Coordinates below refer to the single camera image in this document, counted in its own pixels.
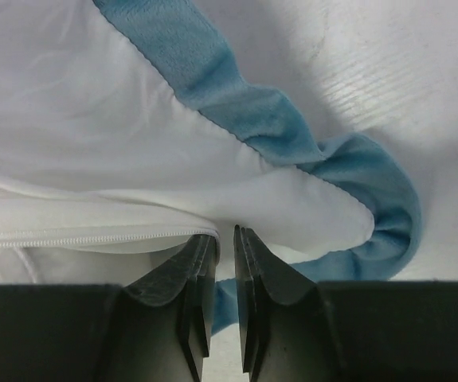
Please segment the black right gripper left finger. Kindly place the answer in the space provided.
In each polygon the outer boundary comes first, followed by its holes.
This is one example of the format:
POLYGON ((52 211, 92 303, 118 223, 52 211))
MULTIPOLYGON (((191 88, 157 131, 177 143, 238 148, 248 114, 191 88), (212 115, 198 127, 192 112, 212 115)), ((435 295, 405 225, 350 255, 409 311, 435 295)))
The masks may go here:
POLYGON ((217 241, 192 236, 123 289, 104 345, 106 381, 199 381, 213 325, 217 241))

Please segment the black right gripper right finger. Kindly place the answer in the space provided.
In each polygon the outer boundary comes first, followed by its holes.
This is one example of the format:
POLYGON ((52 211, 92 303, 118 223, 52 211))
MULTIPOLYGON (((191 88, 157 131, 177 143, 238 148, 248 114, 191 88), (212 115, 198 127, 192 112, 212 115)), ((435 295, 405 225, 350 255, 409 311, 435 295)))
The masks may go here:
POLYGON ((243 370, 251 381, 332 381, 335 349, 311 280, 275 256, 257 234, 234 229, 243 370))

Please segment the blue houndstooth pillowcase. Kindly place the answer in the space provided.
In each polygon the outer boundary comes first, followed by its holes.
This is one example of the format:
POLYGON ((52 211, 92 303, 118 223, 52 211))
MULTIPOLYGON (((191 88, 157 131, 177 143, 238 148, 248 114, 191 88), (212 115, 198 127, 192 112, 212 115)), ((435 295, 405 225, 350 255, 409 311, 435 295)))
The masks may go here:
POLYGON ((0 1, 0 248, 221 245, 213 331, 237 321, 232 231, 311 280, 381 280, 421 208, 362 134, 317 142, 250 84, 190 1, 0 1))

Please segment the white pillow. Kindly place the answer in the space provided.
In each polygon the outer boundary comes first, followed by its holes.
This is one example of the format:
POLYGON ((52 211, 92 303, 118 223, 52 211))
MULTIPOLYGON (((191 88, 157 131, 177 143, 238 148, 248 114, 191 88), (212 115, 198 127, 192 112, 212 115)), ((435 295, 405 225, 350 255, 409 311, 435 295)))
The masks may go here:
POLYGON ((105 248, 0 248, 0 284, 128 285, 186 246, 160 251, 130 248, 110 253, 105 248))

